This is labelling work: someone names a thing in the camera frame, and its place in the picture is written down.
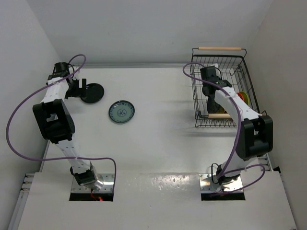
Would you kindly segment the glossy black plate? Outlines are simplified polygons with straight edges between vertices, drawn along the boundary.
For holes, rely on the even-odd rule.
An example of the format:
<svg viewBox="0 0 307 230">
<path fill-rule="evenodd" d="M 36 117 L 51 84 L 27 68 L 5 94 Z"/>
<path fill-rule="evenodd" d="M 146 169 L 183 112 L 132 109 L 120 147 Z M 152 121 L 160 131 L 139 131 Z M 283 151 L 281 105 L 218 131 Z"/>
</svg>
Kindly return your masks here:
<svg viewBox="0 0 307 230">
<path fill-rule="evenodd" d="M 80 99 L 87 104 L 94 104 L 100 101 L 105 94 L 104 87 L 98 83 L 89 83 L 85 88 L 85 96 Z"/>
<path fill-rule="evenodd" d="M 214 96 L 209 96 L 207 101 L 207 111 L 209 114 L 223 114 L 224 108 L 221 107 L 215 100 Z"/>
</svg>

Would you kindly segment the lime green plate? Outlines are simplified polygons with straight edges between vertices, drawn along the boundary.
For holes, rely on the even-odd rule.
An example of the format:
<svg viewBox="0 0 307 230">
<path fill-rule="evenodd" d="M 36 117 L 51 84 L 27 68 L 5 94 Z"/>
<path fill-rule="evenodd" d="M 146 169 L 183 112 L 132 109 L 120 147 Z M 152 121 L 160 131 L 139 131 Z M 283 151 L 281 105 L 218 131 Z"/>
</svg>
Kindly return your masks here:
<svg viewBox="0 0 307 230">
<path fill-rule="evenodd" d="M 250 105 L 250 100 L 249 100 L 249 96 L 246 92 L 241 91 L 240 94 L 243 96 L 243 100 L 247 105 Z"/>
</svg>

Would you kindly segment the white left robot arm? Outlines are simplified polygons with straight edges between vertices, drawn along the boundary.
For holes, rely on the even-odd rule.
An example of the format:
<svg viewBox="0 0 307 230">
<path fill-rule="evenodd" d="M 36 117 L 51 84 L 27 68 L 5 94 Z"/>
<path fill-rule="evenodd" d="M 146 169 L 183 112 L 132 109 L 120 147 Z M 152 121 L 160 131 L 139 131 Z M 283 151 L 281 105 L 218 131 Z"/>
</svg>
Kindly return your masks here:
<svg viewBox="0 0 307 230">
<path fill-rule="evenodd" d="M 74 138 L 75 124 L 64 100 L 69 97 L 86 96 L 86 80 L 79 80 L 70 74 L 71 64 L 58 62 L 47 79 L 47 92 L 39 104 L 33 106 L 33 113 L 44 139 L 55 144 L 68 158 L 70 172 L 79 186 L 95 190 L 97 175 L 90 160 L 82 160 Z"/>
</svg>

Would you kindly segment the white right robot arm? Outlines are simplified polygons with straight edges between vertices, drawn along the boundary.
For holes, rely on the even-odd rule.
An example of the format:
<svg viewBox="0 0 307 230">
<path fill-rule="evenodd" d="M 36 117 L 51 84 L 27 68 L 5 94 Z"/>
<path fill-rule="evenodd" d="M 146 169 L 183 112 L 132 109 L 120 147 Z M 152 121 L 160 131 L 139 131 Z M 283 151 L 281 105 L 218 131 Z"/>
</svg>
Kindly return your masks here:
<svg viewBox="0 0 307 230">
<path fill-rule="evenodd" d="M 202 93 L 208 98 L 208 113 L 227 112 L 238 126 L 229 158 L 218 166 L 212 177 L 214 183 L 222 185 L 235 180 L 252 161 L 272 150 L 273 120 L 250 108 L 231 83 L 217 75 L 215 66 L 201 68 L 200 72 Z"/>
</svg>

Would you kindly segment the orange plate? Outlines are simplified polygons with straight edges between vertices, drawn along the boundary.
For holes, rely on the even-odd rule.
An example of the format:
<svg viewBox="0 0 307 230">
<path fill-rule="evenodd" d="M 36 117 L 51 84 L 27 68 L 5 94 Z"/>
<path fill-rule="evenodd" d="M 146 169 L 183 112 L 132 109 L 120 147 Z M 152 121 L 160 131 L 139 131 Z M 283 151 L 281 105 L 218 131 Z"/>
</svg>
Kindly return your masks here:
<svg viewBox="0 0 307 230">
<path fill-rule="evenodd" d="M 238 92 L 237 94 L 243 101 L 245 100 L 245 95 L 242 92 Z"/>
</svg>

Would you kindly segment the blue floral plate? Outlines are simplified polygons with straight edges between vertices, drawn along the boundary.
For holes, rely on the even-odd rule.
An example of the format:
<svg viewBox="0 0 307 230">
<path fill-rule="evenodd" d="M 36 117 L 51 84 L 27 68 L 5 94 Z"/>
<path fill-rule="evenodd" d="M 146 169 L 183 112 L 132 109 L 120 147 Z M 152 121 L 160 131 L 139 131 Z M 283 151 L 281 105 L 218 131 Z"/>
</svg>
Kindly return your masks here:
<svg viewBox="0 0 307 230">
<path fill-rule="evenodd" d="M 134 105 L 125 100 L 114 102 L 108 111 L 108 116 L 116 124 L 124 124 L 130 121 L 135 114 Z"/>
</svg>

